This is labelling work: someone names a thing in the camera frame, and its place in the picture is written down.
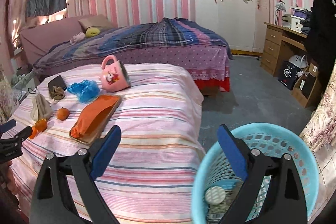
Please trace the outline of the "person's left hand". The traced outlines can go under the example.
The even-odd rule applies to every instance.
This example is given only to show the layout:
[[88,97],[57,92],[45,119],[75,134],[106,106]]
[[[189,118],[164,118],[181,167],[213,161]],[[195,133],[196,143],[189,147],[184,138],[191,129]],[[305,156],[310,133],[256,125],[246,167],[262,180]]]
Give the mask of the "person's left hand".
[[12,164],[12,160],[1,164],[1,193],[4,194],[5,201],[17,209],[19,206],[18,187],[11,168]]

